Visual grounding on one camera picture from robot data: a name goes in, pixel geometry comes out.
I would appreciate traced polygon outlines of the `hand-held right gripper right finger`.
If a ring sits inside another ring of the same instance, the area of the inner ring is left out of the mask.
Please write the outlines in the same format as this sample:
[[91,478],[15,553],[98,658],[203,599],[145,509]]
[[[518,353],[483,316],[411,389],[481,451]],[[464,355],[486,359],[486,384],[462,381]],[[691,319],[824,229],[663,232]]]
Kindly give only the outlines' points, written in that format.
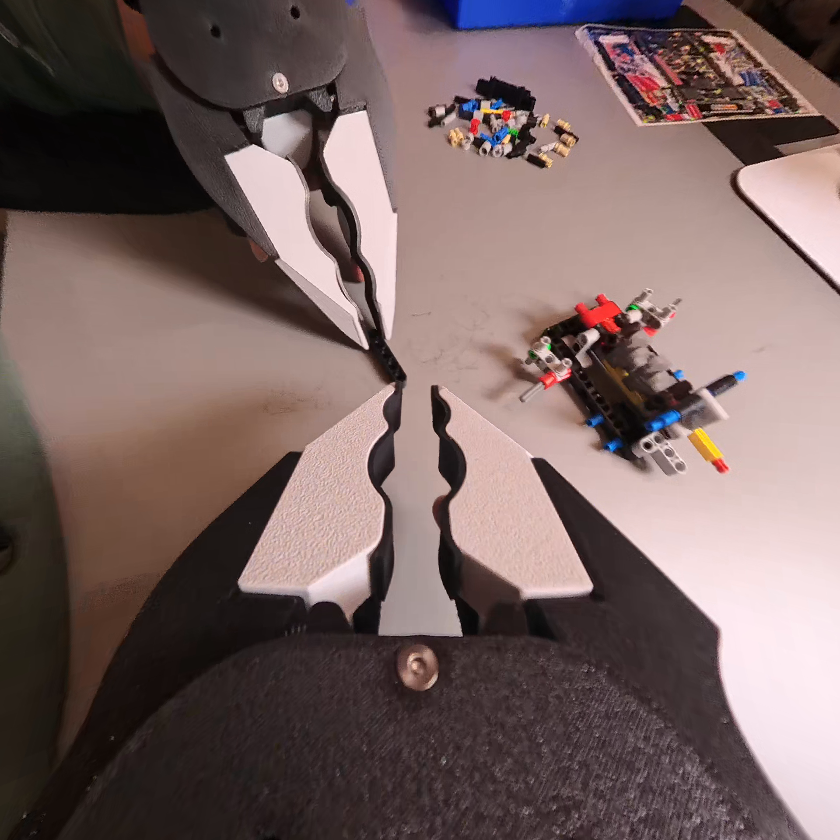
[[594,584],[527,449],[448,388],[431,389],[438,568],[468,625],[499,607],[591,595]]

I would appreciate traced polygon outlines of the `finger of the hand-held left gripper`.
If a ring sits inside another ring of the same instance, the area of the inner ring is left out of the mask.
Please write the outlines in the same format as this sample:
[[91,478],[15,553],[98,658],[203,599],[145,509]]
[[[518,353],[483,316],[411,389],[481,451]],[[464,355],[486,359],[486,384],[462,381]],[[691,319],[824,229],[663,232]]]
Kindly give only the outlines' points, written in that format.
[[368,271],[371,315],[385,341],[396,311],[397,213],[366,110],[339,115],[322,146],[322,167],[349,213],[351,251]]
[[349,338],[367,350],[362,316],[338,265],[314,236],[308,189],[296,164],[250,145],[225,162],[277,252],[276,262]]

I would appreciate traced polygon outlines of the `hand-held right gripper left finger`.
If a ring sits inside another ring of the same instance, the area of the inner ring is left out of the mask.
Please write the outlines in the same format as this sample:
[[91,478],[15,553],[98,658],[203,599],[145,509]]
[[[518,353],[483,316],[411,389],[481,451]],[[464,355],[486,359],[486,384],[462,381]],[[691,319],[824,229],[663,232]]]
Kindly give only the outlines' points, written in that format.
[[382,483],[393,468],[402,389],[387,385],[305,447],[238,588],[248,595],[336,605],[348,623],[375,592],[385,538]]

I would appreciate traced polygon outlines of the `pile of small lego pieces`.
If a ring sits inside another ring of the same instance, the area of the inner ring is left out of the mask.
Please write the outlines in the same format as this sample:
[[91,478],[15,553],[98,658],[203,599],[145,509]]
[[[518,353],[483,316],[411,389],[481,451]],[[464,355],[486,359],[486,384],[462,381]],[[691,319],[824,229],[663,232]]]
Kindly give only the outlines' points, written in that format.
[[581,141],[568,121],[537,111],[529,88],[496,76],[480,77],[473,94],[435,103],[426,115],[428,128],[445,130],[452,148],[525,161],[542,171],[566,159]]

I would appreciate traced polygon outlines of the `lego car chassis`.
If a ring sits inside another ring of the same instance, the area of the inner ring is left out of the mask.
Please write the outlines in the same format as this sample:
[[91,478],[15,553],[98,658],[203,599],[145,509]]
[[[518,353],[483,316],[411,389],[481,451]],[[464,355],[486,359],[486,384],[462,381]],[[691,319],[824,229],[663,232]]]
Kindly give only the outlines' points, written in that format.
[[728,420],[721,396],[746,380],[744,371],[694,386],[651,344],[677,314],[681,300],[664,306],[642,289],[625,306],[605,294],[589,306],[543,330],[522,364],[536,375],[520,394],[521,403],[554,387],[576,397],[584,424],[597,430],[602,449],[640,467],[658,467],[667,476],[686,473],[676,443],[688,441],[718,474],[729,472],[710,425]]

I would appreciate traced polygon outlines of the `blue plastic bin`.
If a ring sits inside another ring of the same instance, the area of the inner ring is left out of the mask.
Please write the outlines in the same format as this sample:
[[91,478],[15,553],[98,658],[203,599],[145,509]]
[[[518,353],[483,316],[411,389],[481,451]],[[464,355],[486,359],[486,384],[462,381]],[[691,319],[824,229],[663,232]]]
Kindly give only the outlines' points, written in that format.
[[672,18],[682,1],[440,1],[460,30],[655,22]]

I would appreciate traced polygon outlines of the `person's green clothing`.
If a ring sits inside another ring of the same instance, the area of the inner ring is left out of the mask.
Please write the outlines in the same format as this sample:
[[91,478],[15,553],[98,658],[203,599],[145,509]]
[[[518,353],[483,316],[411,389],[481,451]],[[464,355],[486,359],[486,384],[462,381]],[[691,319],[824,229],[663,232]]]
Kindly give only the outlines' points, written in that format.
[[53,482],[18,374],[1,357],[1,835],[56,761],[69,671],[67,559]]

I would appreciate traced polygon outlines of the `colourful sticker sheet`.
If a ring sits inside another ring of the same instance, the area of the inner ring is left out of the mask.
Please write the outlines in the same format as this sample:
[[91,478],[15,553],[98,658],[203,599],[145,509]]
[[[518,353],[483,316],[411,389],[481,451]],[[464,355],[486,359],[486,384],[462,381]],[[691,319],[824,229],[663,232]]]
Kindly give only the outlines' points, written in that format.
[[589,24],[574,35],[639,126],[821,115],[731,30]]

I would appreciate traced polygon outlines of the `white book stand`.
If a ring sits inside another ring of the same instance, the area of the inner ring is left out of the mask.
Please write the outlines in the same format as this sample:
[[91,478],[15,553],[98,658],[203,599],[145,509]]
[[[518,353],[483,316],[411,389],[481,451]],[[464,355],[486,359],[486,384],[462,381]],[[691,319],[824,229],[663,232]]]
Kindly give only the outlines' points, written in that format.
[[839,289],[839,145],[746,165],[737,192]]

